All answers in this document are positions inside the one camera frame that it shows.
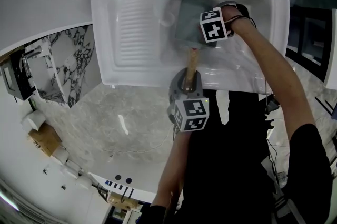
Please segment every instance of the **black cable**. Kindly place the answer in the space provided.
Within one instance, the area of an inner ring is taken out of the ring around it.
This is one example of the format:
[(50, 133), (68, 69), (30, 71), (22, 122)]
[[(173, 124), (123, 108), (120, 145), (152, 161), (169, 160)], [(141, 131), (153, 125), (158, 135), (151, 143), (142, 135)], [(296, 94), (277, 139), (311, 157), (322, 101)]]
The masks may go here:
[(275, 148), (273, 147), (273, 145), (269, 142), (269, 140), (267, 139), (268, 143), (270, 144), (270, 146), (274, 149), (276, 155), (275, 155), (275, 160), (272, 157), (272, 154), (270, 153), (270, 157), (272, 158), (272, 162), (274, 163), (274, 169), (275, 169), (275, 173), (276, 173), (276, 180), (277, 180), (277, 184), (280, 185), (279, 183), (279, 178), (277, 176), (277, 169), (276, 169), (276, 158), (277, 158), (277, 151), (275, 150)]
[(230, 20), (226, 21), (225, 24), (229, 23), (229, 25), (231, 25), (234, 21), (236, 21), (239, 18), (248, 18), (251, 21), (251, 23), (254, 25), (254, 27), (256, 28), (256, 23), (255, 23), (254, 19), (252, 19), (251, 17), (248, 17), (248, 16), (243, 16), (243, 15), (233, 16)]

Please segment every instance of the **marble wall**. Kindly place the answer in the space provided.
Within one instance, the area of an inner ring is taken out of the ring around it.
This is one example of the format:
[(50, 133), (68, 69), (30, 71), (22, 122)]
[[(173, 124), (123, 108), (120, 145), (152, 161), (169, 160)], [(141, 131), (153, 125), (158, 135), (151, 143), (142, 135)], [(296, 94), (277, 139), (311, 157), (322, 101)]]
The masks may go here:
[(71, 108), (101, 82), (92, 25), (48, 35), (29, 49), (38, 46), (47, 46), (45, 66), (36, 67), (40, 55), (30, 59), (29, 66), (43, 100)]

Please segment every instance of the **black shirt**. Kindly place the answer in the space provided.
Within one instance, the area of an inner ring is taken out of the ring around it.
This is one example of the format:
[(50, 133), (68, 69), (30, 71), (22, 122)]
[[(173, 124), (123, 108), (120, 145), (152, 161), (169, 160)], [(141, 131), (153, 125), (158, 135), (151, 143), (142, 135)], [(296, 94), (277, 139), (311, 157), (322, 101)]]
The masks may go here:
[[(261, 165), (267, 156), (267, 146), (261, 141), (256, 147), (249, 143), (254, 143), (254, 139), (236, 136), (224, 136), (213, 142), (207, 137), (190, 141), (184, 201), (172, 223), (271, 222), (274, 183)], [(290, 152), (288, 182), (282, 190), (294, 201), (306, 224), (325, 223), (332, 178), (317, 128), (311, 124), (300, 127), (290, 140)], [(165, 210), (160, 206), (149, 207), (138, 224), (162, 224)], [(289, 214), (278, 223), (296, 221)]]

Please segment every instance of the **wall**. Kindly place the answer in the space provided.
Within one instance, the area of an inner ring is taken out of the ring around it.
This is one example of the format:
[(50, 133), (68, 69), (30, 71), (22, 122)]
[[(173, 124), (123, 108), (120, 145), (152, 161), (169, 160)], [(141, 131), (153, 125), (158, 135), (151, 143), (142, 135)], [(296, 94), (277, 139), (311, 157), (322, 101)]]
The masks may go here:
[(91, 23), (90, 0), (0, 0), (0, 55), (46, 35)]
[[(79, 189), (27, 139), (20, 121), (29, 111), (6, 91), (0, 77), (0, 177), (15, 191), (54, 217), (77, 223), (101, 223), (109, 209), (95, 191)], [(49, 166), (48, 175), (43, 169)]]

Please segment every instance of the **white countertop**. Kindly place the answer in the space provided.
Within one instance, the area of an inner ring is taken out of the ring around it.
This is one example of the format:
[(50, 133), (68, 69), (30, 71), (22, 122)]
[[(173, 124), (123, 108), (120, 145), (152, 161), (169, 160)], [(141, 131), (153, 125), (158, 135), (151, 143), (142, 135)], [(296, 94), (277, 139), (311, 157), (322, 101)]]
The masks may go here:
[(92, 24), (90, 0), (0, 0), (0, 55), (88, 24)]
[(166, 162), (144, 162), (131, 159), (127, 154), (116, 154), (109, 151), (98, 152), (95, 156), (95, 165), (90, 170), (90, 174), (107, 190), (123, 194), (128, 197), (152, 202), (154, 199), (160, 176), (164, 170)]

